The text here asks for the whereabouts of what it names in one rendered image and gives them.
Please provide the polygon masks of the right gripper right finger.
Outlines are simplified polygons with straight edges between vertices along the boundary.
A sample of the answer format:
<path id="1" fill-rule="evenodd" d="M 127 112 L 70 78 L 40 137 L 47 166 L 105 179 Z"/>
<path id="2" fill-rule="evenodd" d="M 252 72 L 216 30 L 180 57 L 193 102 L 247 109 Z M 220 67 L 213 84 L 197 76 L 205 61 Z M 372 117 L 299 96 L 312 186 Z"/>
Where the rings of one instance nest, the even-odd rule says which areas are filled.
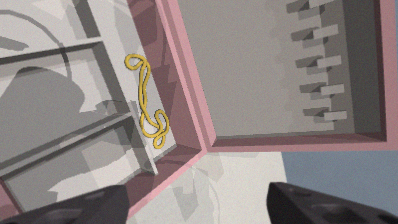
<path id="1" fill-rule="evenodd" d="M 270 182 L 266 207 L 271 224 L 388 224 L 397 216 L 375 207 L 285 182 Z"/>

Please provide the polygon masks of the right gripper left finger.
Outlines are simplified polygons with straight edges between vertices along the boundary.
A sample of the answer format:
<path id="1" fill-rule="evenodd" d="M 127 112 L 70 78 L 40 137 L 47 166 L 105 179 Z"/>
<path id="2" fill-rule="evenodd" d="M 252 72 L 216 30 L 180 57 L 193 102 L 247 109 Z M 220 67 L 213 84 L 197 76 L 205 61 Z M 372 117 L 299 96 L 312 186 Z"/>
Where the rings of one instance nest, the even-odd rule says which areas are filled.
<path id="1" fill-rule="evenodd" d="M 7 219 L 0 224 L 126 224 L 129 198 L 125 185 L 110 185 Z"/>

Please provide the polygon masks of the gold chain necklace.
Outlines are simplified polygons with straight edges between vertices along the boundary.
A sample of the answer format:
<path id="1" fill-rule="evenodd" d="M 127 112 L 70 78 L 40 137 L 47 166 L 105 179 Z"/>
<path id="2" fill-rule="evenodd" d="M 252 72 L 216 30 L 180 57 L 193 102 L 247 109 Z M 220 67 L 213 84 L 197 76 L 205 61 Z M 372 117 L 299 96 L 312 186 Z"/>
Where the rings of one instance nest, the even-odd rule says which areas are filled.
<path id="1" fill-rule="evenodd" d="M 131 65 L 129 64 L 130 58 L 139 58 L 139 59 L 141 59 L 141 61 L 139 61 L 137 65 L 131 66 Z M 138 55 L 138 54 L 129 54 L 129 55 L 126 56 L 126 58 L 125 58 L 125 65 L 126 65 L 126 67 L 127 67 L 128 69 L 130 69 L 130 70 L 137 70 L 142 64 L 143 64 L 143 66 L 141 67 L 141 70 L 140 70 L 140 77 L 139 77 L 139 103 L 140 103 L 140 106 L 141 106 L 141 109 L 142 109 L 142 114 L 141 114 L 141 118 L 140 118 L 140 127 L 141 127 L 141 130 L 142 130 L 143 134 L 144 134 L 146 137 L 148 137 L 148 138 L 154 138 L 154 137 L 156 137 L 156 138 L 154 139 L 154 141 L 153 141 L 153 146 L 155 147 L 155 149 L 161 149 L 161 148 L 164 146 L 164 143 L 165 143 L 165 135 L 166 135 L 166 134 L 168 133 L 168 131 L 169 131 L 169 119 L 168 119 L 168 117 L 167 117 L 167 115 L 165 114 L 164 111 L 162 111 L 161 109 L 157 110 L 157 111 L 155 112 L 155 119 L 157 120 L 157 122 L 158 122 L 158 124 L 159 124 L 159 125 L 158 125 L 158 124 L 154 123 L 154 122 L 150 119 L 149 114 L 148 114 L 148 112 L 147 112 L 147 110 L 146 110 L 146 106 L 147 106 L 146 85 L 147 85 L 148 79 L 149 79 L 149 77 L 150 77 L 151 66 L 150 66 L 149 62 L 148 62 L 143 56 Z M 144 73 L 144 70 L 145 70 L 146 66 L 147 66 L 147 74 L 146 74 L 146 77 L 145 77 L 145 80 L 144 80 L 144 83 L 143 83 L 143 73 Z M 143 87 L 142 87 L 142 86 L 143 86 Z M 143 102 L 143 100 L 142 100 L 142 91 L 143 91 L 144 102 Z M 159 117 L 158 117 L 158 114 L 159 114 L 159 113 L 161 113 L 161 114 L 164 116 L 165 120 L 166 120 L 166 130 L 165 130 L 165 131 L 163 130 L 163 124 L 162 124 L 162 122 L 160 121 L 160 119 L 159 119 Z M 143 121 L 144 121 L 144 117 L 145 117 L 145 116 L 146 116 L 147 121 L 148 121 L 151 125 L 153 125 L 154 127 L 156 127 L 156 128 L 159 129 L 159 131 L 158 131 L 157 133 L 155 133 L 155 134 L 148 134 L 148 133 L 144 130 Z M 161 142 L 160 145 L 157 145 L 157 141 L 158 141 L 158 139 L 161 138 L 161 137 L 162 137 L 162 142 Z"/>

